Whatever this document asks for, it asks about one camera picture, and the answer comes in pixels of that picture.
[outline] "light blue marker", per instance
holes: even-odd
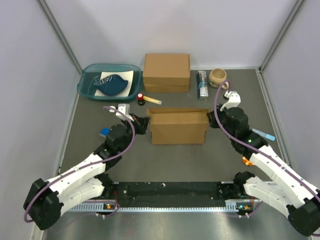
[[[265,138],[265,139],[268,139],[270,141],[275,141],[276,140],[276,137],[275,136],[272,136],[270,134],[267,134],[263,131],[259,131],[257,129],[254,129],[252,128],[252,131],[255,132],[256,134],[259,134],[261,137]]]

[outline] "plastic bin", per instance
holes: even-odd
[[[94,78],[100,77],[101,72],[127,72],[133,70],[132,85],[128,96],[95,96],[97,88],[94,86]],[[77,92],[91,100],[110,102],[131,102],[139,93],[142,86],[142,71],[135,65],[96,63],[87,66],[83,71],[76,87]]]

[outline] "cup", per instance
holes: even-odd
[[[209,74],[209,84],[214,88],[218,88],[226,78],[227,78],[227,73],[225,70],[221,68],[213,69]],[[226,81],[222,86],[222,88],[228,89],[229,83]]]

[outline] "yellow tube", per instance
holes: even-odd
[[[162,104],[162,101],[157,100],[157,99],[153,99],[153,98],[148,97],[148,96],[143,96],[143,100],[145,100],[147,102],[150,102],[150,103],[154,103],[154,104],[159,104],[159,105]]]

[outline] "small dark bottle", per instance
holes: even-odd
[[[138,105],[143,106],[145,105],[146,101],[144,100],[144,95],[142,93],[138,93]]]

